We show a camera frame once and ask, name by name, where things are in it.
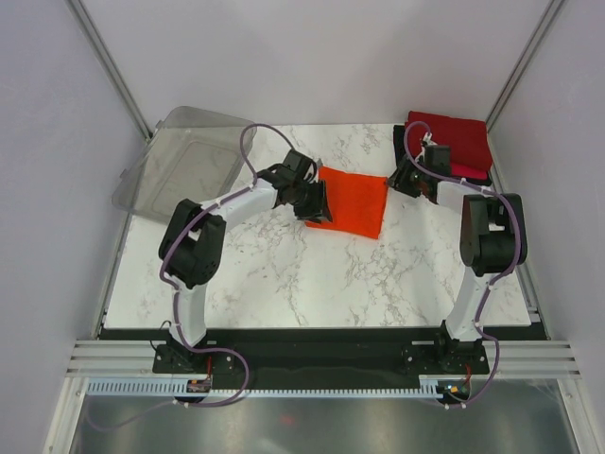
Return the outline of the orange t shirt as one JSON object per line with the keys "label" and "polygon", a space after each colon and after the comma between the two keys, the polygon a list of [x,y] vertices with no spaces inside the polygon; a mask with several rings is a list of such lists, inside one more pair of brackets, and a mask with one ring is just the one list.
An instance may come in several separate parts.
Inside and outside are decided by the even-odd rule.
{"label": "orange t shirt", "polygon": [[386,177],[349,173],[323,166],[319,178],[326,183],[331,221],[307,221],[309,228],[378,239],[387,205]]}

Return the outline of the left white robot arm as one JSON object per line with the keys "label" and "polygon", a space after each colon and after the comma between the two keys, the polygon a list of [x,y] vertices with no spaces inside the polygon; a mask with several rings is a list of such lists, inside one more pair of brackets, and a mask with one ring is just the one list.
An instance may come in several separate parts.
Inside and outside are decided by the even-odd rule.
{"label": "left white robot arm", "polygon": [[312,223],[330,221],[326,182],[320,165],[292,149],[285,159],[255,173],[252,182],[214,201],[180,201],[168,223],[158,255],[160,280],[173,289],[170,333],[179,343],[175,361],[196,372],[207,361],[206,291],[217,273],[226,235],[235,227],[282,205],[295,218]]}

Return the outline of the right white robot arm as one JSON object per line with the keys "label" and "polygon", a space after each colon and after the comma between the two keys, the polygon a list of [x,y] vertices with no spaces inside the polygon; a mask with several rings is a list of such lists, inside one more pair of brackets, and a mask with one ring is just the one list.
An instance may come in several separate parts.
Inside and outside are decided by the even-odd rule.
{"label": "right white robot arm", "polygon": [[443,325],[447,340],[433,348],[442,371],[456,371],[467,360],[462,342],[484,337],[483,314],[496,282],[512,274],[527,259],[523,201],[515,193],[498,193],[490,186],[453,177],[450,148],[423,142],[414,157],[406,145],[394,145],[396,170],[388,185],[412,198],[461,215],[459,253],[465,267],[453,309]]}

